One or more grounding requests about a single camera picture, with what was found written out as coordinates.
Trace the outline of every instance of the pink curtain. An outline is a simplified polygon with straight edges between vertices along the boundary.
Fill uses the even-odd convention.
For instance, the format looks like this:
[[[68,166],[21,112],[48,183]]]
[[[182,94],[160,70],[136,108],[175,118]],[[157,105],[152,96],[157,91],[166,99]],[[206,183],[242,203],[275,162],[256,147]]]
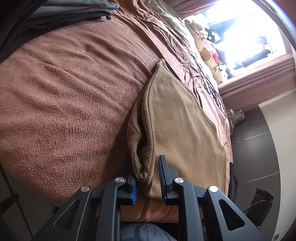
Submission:
[[[197,14],[198,12],[213,6],[219,0],[164,0],[173,8],[181,19]]]
[[[286,54],[218,86],[227,109],[239,110],[296,87],[293,54]]]

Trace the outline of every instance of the bed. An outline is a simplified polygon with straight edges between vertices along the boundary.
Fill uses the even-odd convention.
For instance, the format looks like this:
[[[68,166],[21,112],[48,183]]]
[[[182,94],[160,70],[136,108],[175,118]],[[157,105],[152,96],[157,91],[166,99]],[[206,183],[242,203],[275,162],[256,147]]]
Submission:
[[[83,185],[96,187],[133,172],[128,120],[156,63],[164,59],[216,128],[227,162],[220,189],[227,194],[229,123],[193,37],[161,0],[119,4],[111,20],[51,31],[0,64],[0,163],[57,206]],[[122,221],[177,220],[178,207],[167,207],[140,188],[135,206],[122,208]]]

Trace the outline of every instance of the wrinkled sheet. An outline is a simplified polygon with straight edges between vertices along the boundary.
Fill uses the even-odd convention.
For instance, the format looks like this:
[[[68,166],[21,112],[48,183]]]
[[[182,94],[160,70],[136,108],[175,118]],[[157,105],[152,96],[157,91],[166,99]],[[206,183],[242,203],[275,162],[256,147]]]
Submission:
[[[24,44],[0,64],[0,162],[56,205],[81,186],[132,172],[126,128],[159,59],[201,101],[232,161],[228,121],[186,43],[141,1],[112,20],[82,21]],[[229,163],[226,192],[229,182]],[[174,206],[139,193],[123,221],[177,220]]]

